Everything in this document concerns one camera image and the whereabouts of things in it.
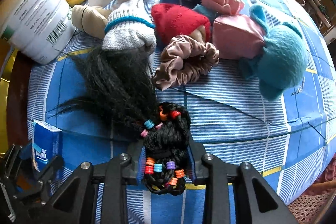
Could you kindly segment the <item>blue tissue pack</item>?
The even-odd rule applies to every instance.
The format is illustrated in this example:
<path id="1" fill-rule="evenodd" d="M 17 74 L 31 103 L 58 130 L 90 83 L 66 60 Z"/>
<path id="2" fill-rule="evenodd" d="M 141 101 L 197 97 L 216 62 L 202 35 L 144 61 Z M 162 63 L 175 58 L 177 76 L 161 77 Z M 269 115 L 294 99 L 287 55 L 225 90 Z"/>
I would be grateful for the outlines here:
<path id="1" fill-rule="evenodd" d="M 63 133 L 61 129 L 37 120 L 34 120 L 33 129 L 33 165 L 41 172 L 56 155 L 62 155 Z"/>

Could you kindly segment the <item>brown satin scrunchie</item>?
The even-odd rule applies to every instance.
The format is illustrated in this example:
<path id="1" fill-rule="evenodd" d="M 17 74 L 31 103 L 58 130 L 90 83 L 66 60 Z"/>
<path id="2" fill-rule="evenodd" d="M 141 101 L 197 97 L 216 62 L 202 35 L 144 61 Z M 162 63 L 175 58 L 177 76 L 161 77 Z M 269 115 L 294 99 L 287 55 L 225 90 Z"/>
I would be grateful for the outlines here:
<path id="1" fill-rule="evenodd" d="M 161 63 L 153 77 L 157 89 L 196 82 L 219 63 L 219 50 L 212 43 L 201 43 L 187 35 L 173 37 L 161 53 Z"/>

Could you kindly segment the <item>teal plush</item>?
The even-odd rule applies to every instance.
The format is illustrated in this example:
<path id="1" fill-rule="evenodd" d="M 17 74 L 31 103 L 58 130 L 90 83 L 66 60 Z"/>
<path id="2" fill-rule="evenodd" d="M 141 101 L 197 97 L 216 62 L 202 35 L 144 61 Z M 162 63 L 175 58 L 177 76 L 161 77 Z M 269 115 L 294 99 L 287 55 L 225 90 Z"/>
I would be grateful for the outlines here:
<path id="1" fill-rule="evenodd" d="M 220 57 L 237 60 L 244 79 L 258 78 L 266 100 L 277 100 L 286 89 L 302 82 L 307 50 L 295 25 L 268 26 L 261 5 L 252 5 L 248 15 L 221 15 L 202 5 L 196 5 L 194 11 L 209 18 L 212 43 Z"/>

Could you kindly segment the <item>red knit hat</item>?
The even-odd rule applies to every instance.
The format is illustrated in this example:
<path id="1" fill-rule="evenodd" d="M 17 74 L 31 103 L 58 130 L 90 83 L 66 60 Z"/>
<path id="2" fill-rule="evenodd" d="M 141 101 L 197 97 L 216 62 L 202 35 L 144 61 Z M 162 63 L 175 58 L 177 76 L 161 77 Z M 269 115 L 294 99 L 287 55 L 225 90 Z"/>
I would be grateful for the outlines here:
<path id="1" fill-rule="evenodd" d="M 209 19 L 185 6 L 159 3 L 151 8 L 155 31 L 161 43 L 167 46 L 178 35 L 187 35 L 198 42 L 210 42 Z"/>

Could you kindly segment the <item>white knit gloves bundle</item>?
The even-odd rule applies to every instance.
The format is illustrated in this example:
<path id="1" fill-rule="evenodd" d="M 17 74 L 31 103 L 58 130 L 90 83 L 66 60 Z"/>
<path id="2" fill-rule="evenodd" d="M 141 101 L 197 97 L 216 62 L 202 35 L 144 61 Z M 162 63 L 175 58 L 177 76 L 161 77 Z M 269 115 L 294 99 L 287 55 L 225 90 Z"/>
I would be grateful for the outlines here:
<path id="1" fill-rule="evenodd" d="M 103 50 L 125 51 L 141 49 L 151 55 L 157 46 L 150 17 L 143 0 L 117 0 L 105 26 Z"/>

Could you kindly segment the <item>beige cloth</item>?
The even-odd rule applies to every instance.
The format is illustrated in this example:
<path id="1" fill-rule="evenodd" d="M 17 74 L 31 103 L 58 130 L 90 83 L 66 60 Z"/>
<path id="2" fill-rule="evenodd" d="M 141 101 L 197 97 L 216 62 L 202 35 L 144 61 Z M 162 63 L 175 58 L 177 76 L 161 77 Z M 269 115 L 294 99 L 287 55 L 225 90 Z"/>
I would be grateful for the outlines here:
<path id="1" fill-rule="evenodd" d="M 105 26 L 111 9 L 102 7 L 74 5 L 72 8 L 72 24 L 82 32 L 94 38 L 104 39 Z"/>

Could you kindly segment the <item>blue plaid bedspread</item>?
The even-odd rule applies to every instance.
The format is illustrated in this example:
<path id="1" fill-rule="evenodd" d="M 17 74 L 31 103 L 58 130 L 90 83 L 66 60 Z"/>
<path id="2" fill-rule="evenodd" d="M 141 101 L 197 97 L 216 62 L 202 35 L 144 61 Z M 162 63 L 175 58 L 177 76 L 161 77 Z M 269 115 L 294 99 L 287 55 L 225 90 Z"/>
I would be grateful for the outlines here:
<path id="1" fill-rule="evenodd" d="M 274 27 L 294 24 L 302 33 L 308 64 L 301 83 L 273 102 L 262 98 L 257 79 L 244 80 L 235 61 L 221 60 L 199 81 L 157 92 L 162 102 L 186 106 L 191 133 L 225 162 L 250 162 L 284 203 L 291 203 L 325 170 L 335 154 L 335 67 L 310 15 L 295 0 L 243 0 L 243 13 L 258 3 Z M 84 83 L 62 55 L 30 73 L 27 127 L 43 121 L 61 130 L 63 178 L 82 162 L 107 162 L 127 150 L 89 114 L 56 115 L 58 104 L 81 95 Z"/>

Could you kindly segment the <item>gold tray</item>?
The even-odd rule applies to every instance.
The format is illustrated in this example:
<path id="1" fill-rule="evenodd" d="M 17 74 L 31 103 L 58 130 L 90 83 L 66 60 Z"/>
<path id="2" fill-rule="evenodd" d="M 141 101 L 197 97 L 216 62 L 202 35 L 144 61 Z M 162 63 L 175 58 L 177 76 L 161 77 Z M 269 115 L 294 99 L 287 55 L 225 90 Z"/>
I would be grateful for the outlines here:
<path id="1" fill-rule="evenodd" d="M 17 50 L 10 49 L 1 66 L 1 156 L 8 149 L 6 125 L 7 95 L 17 52 Z"/>

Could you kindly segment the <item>white protein powder can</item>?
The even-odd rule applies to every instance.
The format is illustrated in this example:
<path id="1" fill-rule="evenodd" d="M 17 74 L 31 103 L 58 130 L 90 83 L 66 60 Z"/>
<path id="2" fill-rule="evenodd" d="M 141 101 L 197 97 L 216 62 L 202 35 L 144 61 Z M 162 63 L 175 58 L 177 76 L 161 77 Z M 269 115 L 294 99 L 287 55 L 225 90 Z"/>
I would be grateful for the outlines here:
<path id="1" fill-rule="evenodd" d="M 37 63 L 58 57 L 75 30 L 66 0 L 1 0 L 1 39 Z"/>

